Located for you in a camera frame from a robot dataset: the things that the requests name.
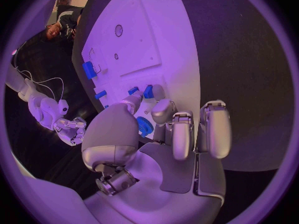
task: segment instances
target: blue knob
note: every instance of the blue knob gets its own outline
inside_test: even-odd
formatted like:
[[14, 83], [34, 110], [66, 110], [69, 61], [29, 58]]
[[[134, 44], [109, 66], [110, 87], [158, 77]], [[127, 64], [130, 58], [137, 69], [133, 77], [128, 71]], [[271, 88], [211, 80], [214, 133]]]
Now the blue knob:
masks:
[[95, 95], [95, 98], [98, 100], [100, 97], [103, 97], [107, 94], [107, 92], [104, 90], [104, 91], [101, 91], [99, 92], [98, 94]]
[[132, 89], [130, 89], [128, 92], [129, 92], [129, 95], [132, 95], [132, 94], [134, 94], [136, 91], [138, 91], [139, 89], [138, 89], [138, 87], [134, 87], [134, 88], [132, 88]]
[[92, 63], [90, 61], [85, 62], [82, 66], [83, 66], [83, 69], [85, 71], [85, 74], [86, 74], [88, 80], [97, 76], [95, 70], [93, 69]]
[[153, 132], [153, 125], [144, 117], [137, 117], [137, 122], [139, 125], [139, 131], [141, 132], [141, 137], [145, 137]]
[[144, 96], [146, 99], [154, 98], [152, 93], [152, 85], [147, 86], [146, 90], [144, 91]]

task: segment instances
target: blue gear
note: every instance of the blue gear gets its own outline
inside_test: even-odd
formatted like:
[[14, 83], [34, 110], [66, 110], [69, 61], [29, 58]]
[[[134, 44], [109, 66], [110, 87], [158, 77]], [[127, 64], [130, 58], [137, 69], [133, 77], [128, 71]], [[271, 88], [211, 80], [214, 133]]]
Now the blue gear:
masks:
[[145, 137], [153, 132], [153, 125], [144, 117], [137, 117], [137, 122], [139, 125], [139, 131], [142, 133], [141, 137]]

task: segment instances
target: person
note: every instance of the person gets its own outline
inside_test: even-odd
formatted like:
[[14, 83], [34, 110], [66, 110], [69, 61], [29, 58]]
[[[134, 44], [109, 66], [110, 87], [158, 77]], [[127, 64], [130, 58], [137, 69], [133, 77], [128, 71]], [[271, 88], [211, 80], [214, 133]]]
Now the person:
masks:
[[51, 41], [56, 37], [74, 39], [83, 7], [72, 7], [62, 12], [56, 23], [48, 25], [44, 31], [44, 40]]

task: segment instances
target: blue button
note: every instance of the blue button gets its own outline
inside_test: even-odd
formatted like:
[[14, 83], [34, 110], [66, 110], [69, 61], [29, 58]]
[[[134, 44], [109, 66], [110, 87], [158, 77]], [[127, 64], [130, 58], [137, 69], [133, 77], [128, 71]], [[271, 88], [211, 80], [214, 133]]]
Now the blue button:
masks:
[[98, 94], [95, 95], [95, 98], [98, 100], [100, 97], [103, 97], [107, 94], [106, 91], [101, 91]]
[[85, 74], [86, 74], [88, 80], [97, 76], [95, 70], [93, 69], [92, 63], [90, 61], [85, 62], [82, 66], [83, 66], [83, 69], [85, 71]]
[[153, 93], [152, 93], [152, 85], [149, 85], [146, 90], [144, 91], [144, 96], [146, 99], [151, 99], [153, 98]]
[[139, 89], [138, 89], [138, 87], [134, 87], [134, 88], [132, 88], [132, 89], [130, 89], [128, 92], [129, 92], [129, 95], [132, 95], [132, 94], [134, 94], [136, 91], [138, 91]]

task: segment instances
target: man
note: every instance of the man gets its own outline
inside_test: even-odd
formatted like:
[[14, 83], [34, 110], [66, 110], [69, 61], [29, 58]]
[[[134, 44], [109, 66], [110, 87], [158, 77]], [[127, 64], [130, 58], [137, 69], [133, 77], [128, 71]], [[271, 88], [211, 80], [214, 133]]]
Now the man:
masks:
[[47, 26], [44, 34], [45, 40], [50, 41], [58, 35], [62, 38], [69, 39], [71, 36], [74, 38], [82, 11], [82, 7], [72, 7], [62, 12], [56, 23]]

